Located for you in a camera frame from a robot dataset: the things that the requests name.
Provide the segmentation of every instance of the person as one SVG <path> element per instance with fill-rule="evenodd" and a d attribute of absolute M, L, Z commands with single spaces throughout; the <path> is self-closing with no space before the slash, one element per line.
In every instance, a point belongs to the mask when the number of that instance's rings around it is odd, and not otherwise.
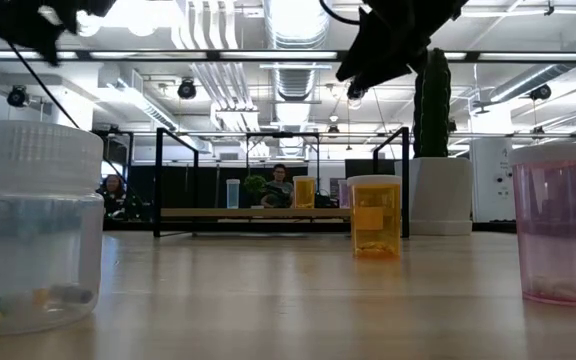
<path fill-rule="evenodd" d="M 106 216 L 113 217 L 124 209 L 126 191 L 124 190 L 123 180 L 119 176 L 106 176 L 97 193 L 104 197 Z"/>
<path fill-rule="evenodd" d="M 286 182 L 286 166 L 277 164 L 272 169 L 273 181 L 266 183 L 261 205 L 265 208 L 289 208 L 292 206 L 294 187 Z"/>

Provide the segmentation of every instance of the white planter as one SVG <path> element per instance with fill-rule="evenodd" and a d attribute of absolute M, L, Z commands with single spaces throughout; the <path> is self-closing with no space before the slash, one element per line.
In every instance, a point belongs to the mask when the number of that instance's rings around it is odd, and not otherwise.
<path fill-rule="evenodd" d="M 410 160 L 410 234 L 470 235 L 472 182 L 472 163 L 467 159 Z"/>

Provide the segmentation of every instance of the man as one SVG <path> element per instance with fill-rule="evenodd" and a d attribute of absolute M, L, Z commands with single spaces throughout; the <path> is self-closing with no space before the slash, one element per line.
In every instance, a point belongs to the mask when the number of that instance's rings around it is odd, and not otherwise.
<path fill-rule="evenodd" d="M 292 206 L 294 188 L 291 183 L 284 181 L 286 166 L 277 164 L 272 169 L 273 181 L 266 183 L 266 195 L 261 199 L 265 208 L 289 208 Z"/>

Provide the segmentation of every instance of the potted plant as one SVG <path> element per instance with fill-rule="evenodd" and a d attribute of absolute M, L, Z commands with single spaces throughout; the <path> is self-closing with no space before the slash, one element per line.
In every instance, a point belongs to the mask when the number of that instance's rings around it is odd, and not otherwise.
<path fill-rule="evenodd" d="M 261 196 L 264 192 L 264 188 L 266 187 L 266 179 L 260 175 L 248 175 L 246 180 L 244 180 L 244 189 L 248 193 L 251 208 L 259 208 L 262 207 L 261 203 Z"/>
<path fill-rule="evenodd" d="M 468 235 L 472 231 L 472 163 L 448 158 L 451 73 L 444 52 L 434 49 L 415 81 L 410 162 L 410 233 Z"/>

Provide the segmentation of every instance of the wooden table surface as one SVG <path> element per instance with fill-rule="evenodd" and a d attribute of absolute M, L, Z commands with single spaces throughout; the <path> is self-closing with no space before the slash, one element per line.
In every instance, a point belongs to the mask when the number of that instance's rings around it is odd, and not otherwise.
<path fill-rule="evenodd" d="M 109 233 L 101 292 L 79 323 L 1 337 L 0 359 L 576 359 L 576 308 L 522 301 L 510 235 L 366 262 L 343 236 Z"/>

